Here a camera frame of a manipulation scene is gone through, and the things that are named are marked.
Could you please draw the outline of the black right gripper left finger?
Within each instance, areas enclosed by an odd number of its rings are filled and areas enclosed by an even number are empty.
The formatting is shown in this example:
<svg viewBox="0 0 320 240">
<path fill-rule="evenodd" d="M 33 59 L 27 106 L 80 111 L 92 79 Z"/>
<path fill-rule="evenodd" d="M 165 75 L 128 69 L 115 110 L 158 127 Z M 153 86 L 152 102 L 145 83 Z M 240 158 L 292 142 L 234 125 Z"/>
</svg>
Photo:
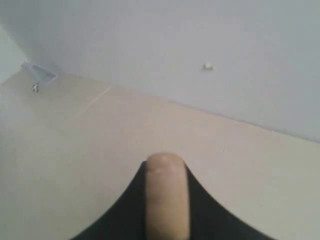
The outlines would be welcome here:
<svg viewBox="0 0 320 240">
<path fill-rule="evenodd" d="M 94 223 L 74 240 L 145 240 L 145 170 L 143 161 L 128 187 Z"/>
</svg>

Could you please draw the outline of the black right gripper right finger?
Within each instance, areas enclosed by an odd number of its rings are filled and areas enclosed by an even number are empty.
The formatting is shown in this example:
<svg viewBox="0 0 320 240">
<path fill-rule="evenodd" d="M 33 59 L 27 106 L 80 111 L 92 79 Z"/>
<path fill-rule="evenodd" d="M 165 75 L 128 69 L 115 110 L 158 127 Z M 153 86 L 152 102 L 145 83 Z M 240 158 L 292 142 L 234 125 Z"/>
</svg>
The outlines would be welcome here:
<svg viewBox="0 0 320 240">
<path fill-rule="evenodd" d="M 187 171 L 191 240 L 271 240 L 233 215 Z"/>
</svg>

